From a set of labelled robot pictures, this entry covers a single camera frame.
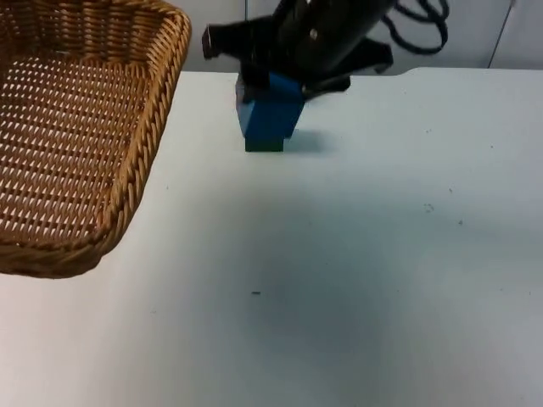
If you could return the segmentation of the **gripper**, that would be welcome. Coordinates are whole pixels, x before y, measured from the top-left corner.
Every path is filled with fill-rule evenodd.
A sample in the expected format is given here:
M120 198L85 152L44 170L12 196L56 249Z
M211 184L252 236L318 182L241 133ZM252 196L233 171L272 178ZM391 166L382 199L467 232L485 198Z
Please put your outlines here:
M299 82L305 101L345 92L350 75L382 66L382 43L367 36L378 16L269 16L266 56L240 56L242 103L264 100L270 71Z

